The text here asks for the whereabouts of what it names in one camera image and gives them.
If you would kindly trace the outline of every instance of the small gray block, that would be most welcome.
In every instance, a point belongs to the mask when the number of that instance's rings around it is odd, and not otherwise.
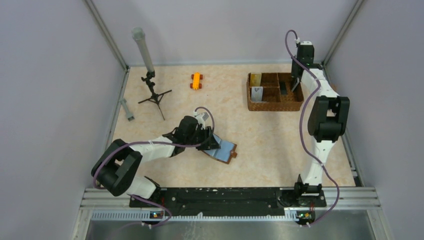
[[[123,109],[125,110],[125,116],[128,121],[134,120],[134,115],[130,112],[127,106],[127,100],[125,98],[121,98],[119,100],[120,104],[122,105]]]

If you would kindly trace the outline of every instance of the metal corner post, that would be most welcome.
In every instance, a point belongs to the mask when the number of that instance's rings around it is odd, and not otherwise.
[[[104,144],[104,150],[106,150],[109,147],[109,145],[112,143],[114,139],[115,127],[117,126],[119,111],[121,109],[121,102],[119,100],[124,97],[125,88],[127,86],[129,75],[130,75],[130,69],[125,71],[125,74],[122,80],[122,85],[120,87],[118,99],[116,100],[116,105],[113,112],[112,122],[110,123],[110,128],[107,134],[106,143]]]
[[[82,1],[84,2],[85,6],[89,10],[91,16],[94,19],[95,24],[98,26],[98,29],[100,30],[101,34],[106,40],[106,43],[109,46],[110,50],[112,51],[113,55],[115,56],[116,60],[118,60],[119,64],[124,69],[124,71],[127,71],[128,65],[125,63],[124,57],[119,51],[118,46],[115,43],[115,40],[112,38],[112,35],[109,32],[108,28],[106,27],[102,17],[100,16],[100,13],[97,10],[96,5],[93,3],[93,0],[82,0]]]
[[[328,50],[328,53],[326,54],[324,60],[322,61],[322,66],[327,66],[327,64],[330,62],[334,52],[337,50],[338,46],[340,45],[340,42],[343,39],[343,36],[347,33],[349,30],[349,27],[351,26],[351,23],[355,19],[357,13],[363,6],[363,3],[366,2],[366,0],[356,0],[355,5],[352,8],[352,11],[350,11],[349,16],[347,17],[346,21],[344,22],[343,26],[341,27],[340,31],[337,34],[337,37],[332,42],[330,49]]]

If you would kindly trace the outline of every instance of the gray tube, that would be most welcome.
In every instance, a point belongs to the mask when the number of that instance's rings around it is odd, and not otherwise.
[[[138,49],[140,50],[147,71],[149,73],[153,73],[155,68],[153,67],[152,59],[150,58],[149,50],[147,49],[145,32],[141,27],[134,27],[131,33],[132,39],[134,39],[137,43]]]

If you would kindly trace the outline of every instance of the beige table surface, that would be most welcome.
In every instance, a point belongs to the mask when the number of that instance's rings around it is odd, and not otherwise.
[[[175,157],[143,163],[138,175],[150,177],[162,187],[292,187],[309,161],[300,143],[300,111],[249,111],[246,97],[248,73],[290,71],[290,64],[155,67],[156,93],[172,89],[160,103],[164,121],[156,104],[138,104],[151,94],[140,78],[146,76],[146,68],[132,67],[124,97],[135,119],[128,121],[121,107],[113,138],[127,143],[155,139],[172,131],[196,107],[204,106],[215,118],[215,133],[237,144],[237,158],[225,164],[186,148]],[[190,88],[191,74],[195,72],[203,74],[202,89],[196,91]],[[305,115],[304,131],[312,104]],[[307,132],[304,136],[311,149],[311,137]],[[355,185],[341,139],[333,147],[326,166],[340,186]],[[323,186],[333,183],[324,176]]]

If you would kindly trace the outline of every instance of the metal frame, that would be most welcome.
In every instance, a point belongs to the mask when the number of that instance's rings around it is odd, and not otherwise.
[[[112,51],[115,58],[118,60],[119,64],[125,70],[125,77],[123,79],[123,83],[120,89],[119,98],[124,96],[125,87],[128,81],[130,69],[128,65],[125,63],[125,60],[119,51],[112,35],[107,29],[104,21],[102,20],[96,6],[94,5],[92,0],[83,0],[85,5],[90,11],[90,14],[94,18],[95,23],[97,24],[101,34],[106,40],[110,50]],[[351,23],[355,19],[357,13],[363,6],[365,0],[357,0],[350,14],[348,15],[343,27],[332,43],[327,55],[325,56],[324,61],[322,61],[322,65],[324,68],[324,73],[327,76],[328,81],[331,83],[331,80],[327,74],[326,66],[330,62],[334,52],[337,50],[340,45],[343,37],[346,32],[349,30]],[[115,127],[118,120],[118,115],[120,111],[121,105],[119,101],[117,101],[113,120],[110,126],[110,130],[108,133],[107,141],[105,147],[107,147],[113,139]],[[343,145],[352,169],[352,174],[354,176],[357,187],[341,187],[340,188],[340,200],[337,206],[334,208],[335,210],[349,211],[349,210],[366,210],[368,213],[368,217],[372,226],[372,230],[374,232],[374,236],[377,240],[392,240],[393,234],[389,228],[389,225],[386,221],[384,213],[381,208],[380,201],[378,199],[376,190],[374,187],[363,187],[363,178],[362,171],[360,166],[358,166],[355,161],[355,154],[353,152],[349,132],[346,130],[345,134],[342,136]],[[293,189],[291,187],[282,187],[282,190]],[[334,187],[324,187],[324,194],[326,196],[327,205],[331,206],[334,203],[336,198],[336,189]],[[98,190],[94,188],[88,188],[85,190],[81,205],[78,212],[78,217],[74,226],[73,237],[74,240],[85,239],[87,232],[89,230],[90,220],[93,217],[93,214],[98,211],[138,211],[140,209],[129,208],[130,197],[129,196],[118,196],[114,197],[106,190]],[[317,207],[316,210],[326,210],[329,207]],[[157,208],[148,208],[149,210],[157,210]],[[285,210],[289,213],[293,213],[294,211],[305,211],[308,208],[304,207],[288,207]],[[261,217],[262,220],[267,221],[275,221],[274,217]],[[194,218],[180,218],[181,221],[211,221],[211,219],[207,219],[207,217],[196,216]],[[226,221],[240,221],[240,218],[235,217],[226,218]],[[289,218],[278,218],[280,221],[291,220]],[[247,219],[247,221],[257,221],[255,218]]]
[[[100,30],[100,33],[104,37],[104,40],[106,41],[110,50],[112,51],[113,56],[116,58],[116,60],[119,62],[119,64],[121,65],[121,67],[125,71],[128,70],[129,67],[125,63],[124,57],[122,56],[121,52],[119,51],[115,40],[112,38],[112,35],[109,32],[108,28],[106,27],[105,22],[103,21],[102,17],[100,16],[100,13],[97,10],[97,7],[94,4],[93,0],[82,0],[82,1],[84,2],[84,4],[87,7],[88,11],[90,12],[91,16],[93,17],[95,24],[97,25],[98,29]]]
[[[151,211],[161,211],[160,209],[96,209],[92,212],[92,221],[134,221],[134,222],[160,222],[162,219],[150,218]],[[199,213],[196,216],[173,216],[170,222],[275,222],[275,221],[298,221],[295,210],[286,210],[281,216],[203,216]]]

